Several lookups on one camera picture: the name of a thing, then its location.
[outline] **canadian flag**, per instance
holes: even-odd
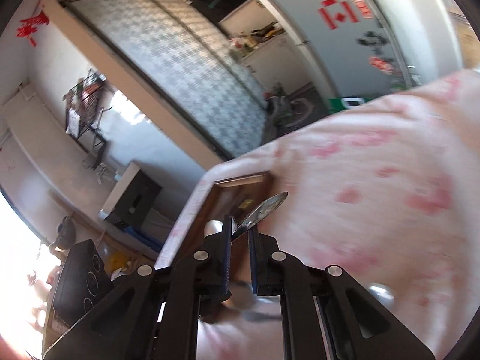
[[[340,5],[340,11],[337,9],[337,12],[335,12],[335,8],[332,7],[332,5],[336,4]],[[336,30],[338,23],[345,23],[348,20],[350,20],[351,23],[360,22],[348,1],[341,1],[339,3],[337,0],[325,0],[322,2],[322,5],[323,8],[320,8],[318,12],[330,30]]]

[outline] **wire basket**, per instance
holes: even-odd
[[[69,90],[66,96],[69,135],[78,139],[95,122],[103,85],[102,78],[92,73]]]

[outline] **silver screw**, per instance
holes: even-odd
[[[137,273],[140,275],[140,276],[148,276],[150,275],[151,273],[153,272],[153,268],[149,265],[143,265],[143,266],[139,266],[138,269],[137,269]]]
[[[339,266],[333,265],[330,268],[328,268],[328,273],[330,273],[332,276],[335,276],[336,278],[339,276],[342,276],[342,268]]]
[[[284,259],[287,258],[287,255],[282,251],[275,251],[272,253],[272,258],[275,261],[283,261]]]
[[[203,261],[203,260],[206,260],[208,258],[208,253],[205,252],[204,250],[199,250],[199,251],[196,251],[193,254],[193,258],[198,260],[198,261]]]

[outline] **wooden tray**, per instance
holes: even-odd
[[[193,253],[202,245],[208,221],[214,219],[223,221],[225,215],[234,216],[237,223],[245,219],[252,210],[270,197],[273,182],[274,177],[270,172],[215,182],[178,249],[173,263]],[[244,234],[232,243],[230,260],[232,278],[235,277],[247,251],[248,237]]]

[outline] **refrigerator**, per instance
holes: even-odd
[[[325,100],[372,99],[411,87],[397,41],[373,0],[260,2],[293,39]]]

